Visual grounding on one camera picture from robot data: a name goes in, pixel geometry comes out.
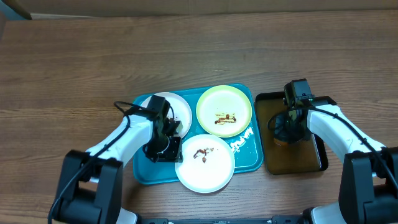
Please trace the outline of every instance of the wooden table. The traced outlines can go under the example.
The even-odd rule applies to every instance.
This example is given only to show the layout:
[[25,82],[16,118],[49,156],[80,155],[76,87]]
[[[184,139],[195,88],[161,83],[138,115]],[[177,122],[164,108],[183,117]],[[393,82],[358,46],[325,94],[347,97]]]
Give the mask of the wooden table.
[[[43,223],[64,155],[121,121],[113,101],[243,83],[253,98],[307,78],[365,133],[398,145],[398,11],[7,22],[0,42],[0,222]],[[263,165],[200,195],[124,171],[123,207],[144,218],[298,214],[338,198],[342,165],[270,175]]]

